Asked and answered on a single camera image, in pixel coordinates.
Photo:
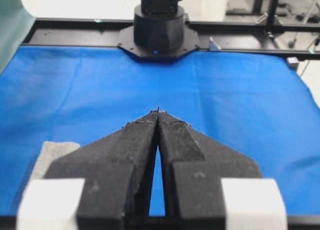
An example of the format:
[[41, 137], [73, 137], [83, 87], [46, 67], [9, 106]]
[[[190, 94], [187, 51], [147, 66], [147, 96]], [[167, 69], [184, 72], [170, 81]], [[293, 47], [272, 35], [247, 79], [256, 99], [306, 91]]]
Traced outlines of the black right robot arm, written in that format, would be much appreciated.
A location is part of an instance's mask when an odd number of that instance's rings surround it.
[[118, 47], [150, 62], [172, 62], [199, 49], [199, 35], [186, 24], [182, 0], [141, 0], [133, 25], [120, 30]]

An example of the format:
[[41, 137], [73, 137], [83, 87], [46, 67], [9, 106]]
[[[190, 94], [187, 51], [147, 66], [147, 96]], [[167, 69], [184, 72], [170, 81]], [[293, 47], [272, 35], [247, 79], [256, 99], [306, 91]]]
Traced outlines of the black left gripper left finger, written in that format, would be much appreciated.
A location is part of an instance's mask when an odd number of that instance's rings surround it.
[[53, 161], [26, 188], [18, 229], [125, 229], [149, 214], [158, 114]]

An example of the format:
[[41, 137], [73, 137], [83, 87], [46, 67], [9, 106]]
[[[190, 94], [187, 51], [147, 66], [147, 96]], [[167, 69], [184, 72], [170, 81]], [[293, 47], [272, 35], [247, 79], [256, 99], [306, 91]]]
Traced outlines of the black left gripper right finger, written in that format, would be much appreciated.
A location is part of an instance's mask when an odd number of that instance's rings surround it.
[[275, 180], [251, 158], [161, 112], [159, 149], [167, 213], [180, 229], [286, 229]]

